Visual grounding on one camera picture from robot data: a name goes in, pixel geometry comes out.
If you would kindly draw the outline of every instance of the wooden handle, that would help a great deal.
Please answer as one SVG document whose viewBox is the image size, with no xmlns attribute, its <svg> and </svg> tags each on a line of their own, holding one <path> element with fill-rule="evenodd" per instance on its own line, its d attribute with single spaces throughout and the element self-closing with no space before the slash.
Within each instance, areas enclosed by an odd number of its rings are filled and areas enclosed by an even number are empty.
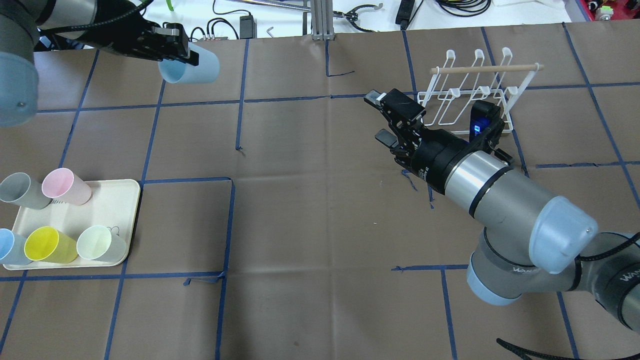
<svg viewBox="0 0 640 360">
<path fill-rule="evenodd" d="M 544 70 L 545 66 L 539 63 L 531 65 L 500 65 L 500 66 L 469 66 L 469 67 L 433 67 L 431 74 L 466 74 L 468 72 L 505 72 L 505 71 L 532 71 Z"/>
</svg>

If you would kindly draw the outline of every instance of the white cup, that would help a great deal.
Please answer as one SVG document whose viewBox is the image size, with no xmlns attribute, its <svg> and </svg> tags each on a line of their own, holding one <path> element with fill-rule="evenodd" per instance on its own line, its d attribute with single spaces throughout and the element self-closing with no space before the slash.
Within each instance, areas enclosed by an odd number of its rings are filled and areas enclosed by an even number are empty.
<svg viewBox="0 0 640 360">
<path fill-rule="evenodd" d="M 73 205 L 89 201 L 91 188 L 67 168 L 57 168 L 42 181 L 42 193 L 52 199 Z"/>
<path fill-rule="evenodd" d="M 11 174 L 0 183 L 0 200 L 38 210 L 51 202 L 42 193 L 42 185 L 23 172 Z"/>
<path fill-rule="evenodd" d="M 27 265 L 31 262 L 24 254 L 27 239 L 9 229 L 0 229 L 0 264 Z"/>
<path fill-rule="evenodd" d="M 218 57 L 207 49 L 189 43 L 189 50 L 198 53 L 198 66 L 181 63 L 177 60 L 163 60 L 158 63 L 160 74 L 171 84 L 203 84 L 212 83 L 220 73 Z"/>
<path fill-rule="evenodd" d="M 126 242 L 102 225 L 94 225 L 83 231 L 76 243 L 78 255 L 85 260 L 114 263 L 125 256 Z"/>
</svg>

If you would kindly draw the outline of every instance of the tray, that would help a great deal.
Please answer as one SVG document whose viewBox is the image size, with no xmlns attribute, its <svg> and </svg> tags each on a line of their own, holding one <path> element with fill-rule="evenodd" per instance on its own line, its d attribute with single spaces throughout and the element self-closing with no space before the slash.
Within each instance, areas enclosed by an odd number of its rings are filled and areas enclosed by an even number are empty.
<svg viewBox="0 0 640 360">
<path fill-rule="evenodd" d="M 131 179 L 86 181 L 91 187 L 91 199 L 84 205 L 71 205 L 55 200 L 41 210 L 20 207 L 13 224 L 13 231 L 28 237 L 35 229 L 53 226 L 77 240 L 80 234 L 90 226 L 104 225 L 118 234 L 126 243 L 127 249 L 122 259 L 113 263 L 85 260 L 79 256 L 69 264 L 34 261 L 27 265 L 4 265 L 7 270 L 33 270 L 52 268 L 83 268 L 92 266 L 115 266 L 124 261 L 129 254 L 129 245 L 133 236 L 133 224 L 140 199 L 140 185 Z"/>
</svg>

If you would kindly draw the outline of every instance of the yellow cup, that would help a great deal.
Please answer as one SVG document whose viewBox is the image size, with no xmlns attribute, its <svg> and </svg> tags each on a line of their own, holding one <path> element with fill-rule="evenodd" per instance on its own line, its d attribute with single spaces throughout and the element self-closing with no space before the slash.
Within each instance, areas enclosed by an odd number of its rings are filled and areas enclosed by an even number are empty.
<svg viewBox="0 0 640 360">
<path fill-rule="evenodd" d="M 29 260 L 58 264 L 68 264 L 78 256 L 76 241 L 51 226 L 43 226 L 29 235 L 24 254 Z"/>
</svg>

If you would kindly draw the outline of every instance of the cup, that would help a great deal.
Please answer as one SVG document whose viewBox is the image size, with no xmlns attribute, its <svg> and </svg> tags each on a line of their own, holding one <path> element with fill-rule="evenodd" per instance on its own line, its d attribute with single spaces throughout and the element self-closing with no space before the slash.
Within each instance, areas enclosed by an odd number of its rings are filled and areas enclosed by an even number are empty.
<svg viewBox="0 0 640 360">
<path fill-rule="evenodd" d="M 42 193 L 42 185 L 23 172 L 11 174 L 0 183 L 0 200 L 38 210 L 51 202 Z"/>
<path fill-rule="evenodd" d="M 42 181 L 42 193 L 52 199 L 73 205 L 89 201 L 91 188 L 67 168 L 57 168 Z"/>
<path fill-rule="evenodd" d="M 108 227 L 94 225 L 80 234 L 76 250 L 83 259 L 114 263 L 125 256 L 127 244 Z"/>
<path fill-rule="evenodd" d="M 0 264 L 27 265 L 31 262 L 24 255 L 27 239 L 9 229 L 0 229 Z"/>
<path fill-rule="evenodd" d="M 43 226 L 29 235 L 24 243 L 24 255 L 33 261 L 68 264 L 73 261 L 76 241 L 51 226 Z"/>
<path fill-rule="evenodd" d="M 163 60 L 158 63 L 160 74 L 167 83 L 202 84 L 212 83 L 220 73 L 218 57 L 207 49 L 189 43 L 189 50 L 198 53 L 198 66 L 181 63 L 177 60 Z"/>
</svg>

